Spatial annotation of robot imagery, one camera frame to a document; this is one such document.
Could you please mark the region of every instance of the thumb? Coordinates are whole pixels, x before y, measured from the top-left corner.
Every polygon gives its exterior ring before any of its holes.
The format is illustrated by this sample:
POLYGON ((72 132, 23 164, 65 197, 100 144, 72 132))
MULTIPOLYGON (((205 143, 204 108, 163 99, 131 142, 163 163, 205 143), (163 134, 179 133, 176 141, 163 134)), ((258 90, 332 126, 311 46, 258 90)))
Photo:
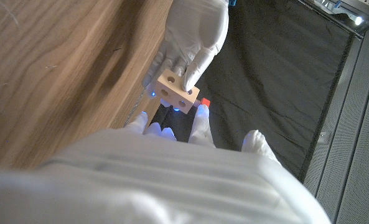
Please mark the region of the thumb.
POLYGON ((189 143, 200 146, 216 147, 213 143, 212 133, 209 126, 209 108, 199 105, 194 122, 192 123, 189 143))
POLYGON ((273 150, 271 150, 266 138, 258 130, 250 131, 245 136, 241 151, 256 153, 278 162, 276 155, 274 155, 273 150))
POLYGON ((183 76, 182 88, 184 91, 190 91, 194 87, 203 72, 210 65, 210 62, 212 62, 214 56, 215 54, 208 48, 202 47, 200 49, 183 76))

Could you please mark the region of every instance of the wooden block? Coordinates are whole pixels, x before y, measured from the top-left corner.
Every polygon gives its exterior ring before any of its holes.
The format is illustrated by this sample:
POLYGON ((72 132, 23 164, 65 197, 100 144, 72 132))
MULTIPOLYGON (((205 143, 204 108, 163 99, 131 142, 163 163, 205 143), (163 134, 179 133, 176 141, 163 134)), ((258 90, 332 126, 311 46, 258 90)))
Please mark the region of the wooden block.
POLYGON ((181 87, 182 77, 179 77, 169 69, 165 70, 155 84, 155 94, 174 108, 187 114, 199 94, 199 89, 193 87, 186 92, 181 87))

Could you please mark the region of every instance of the gray metal frame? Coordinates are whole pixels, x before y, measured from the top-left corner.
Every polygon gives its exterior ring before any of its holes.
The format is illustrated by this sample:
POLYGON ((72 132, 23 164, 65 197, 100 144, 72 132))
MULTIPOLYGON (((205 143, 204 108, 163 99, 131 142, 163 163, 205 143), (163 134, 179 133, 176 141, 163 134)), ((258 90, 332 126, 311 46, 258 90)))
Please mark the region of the gray metal frame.
POLYGON ((333 222, 369 223, 369 30, 353 41, 322 131, 331 138, 316 146, 304 185, 333 222))

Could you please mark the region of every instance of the red object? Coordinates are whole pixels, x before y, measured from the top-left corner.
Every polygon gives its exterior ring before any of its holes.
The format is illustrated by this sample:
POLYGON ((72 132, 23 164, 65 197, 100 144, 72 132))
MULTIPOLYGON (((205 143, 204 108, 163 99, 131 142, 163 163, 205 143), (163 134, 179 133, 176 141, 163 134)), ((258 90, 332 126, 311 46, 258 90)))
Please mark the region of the red object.
POLYGON ((202 98, 201 103, 202 105, 206 105, 208 108, 210 106, 210 101, 206 98, 202 98))

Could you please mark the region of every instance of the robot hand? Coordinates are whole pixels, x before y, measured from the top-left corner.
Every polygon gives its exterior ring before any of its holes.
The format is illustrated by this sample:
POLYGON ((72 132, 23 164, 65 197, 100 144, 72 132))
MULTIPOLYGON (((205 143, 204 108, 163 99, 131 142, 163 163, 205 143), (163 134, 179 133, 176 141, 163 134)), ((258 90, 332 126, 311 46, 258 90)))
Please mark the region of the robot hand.
POLYGON ((219 53, 228 29, 228 0, 173 0, 165 38, 142 80, 149 96, 165 69, 182 79, 189 91, 219 53))
MULTIPOLYGON (((125 129, 137 134, 154 135, 160 138, 176 141, 174 133, 171 128, 164 128, 161 131, 161 126, 158 123, 152 123, 145 131, 148 121, 147 114, 141 113, 132 123, 128 124, 125 129)), ((210 132, 209 125, 209 108, 205 105, 200 105, 195 115, 194 122, 192 124, 192 130, 189 137, 189 143, 198 144, 206 147, 215 147, 212 139, 212 133, 210 132)), ((261 156, 278 162, 273 150, 271 150, 266 138, 258 131, 250 131, 244 138, 241 148, 242 152, 256 153, 261 156)))

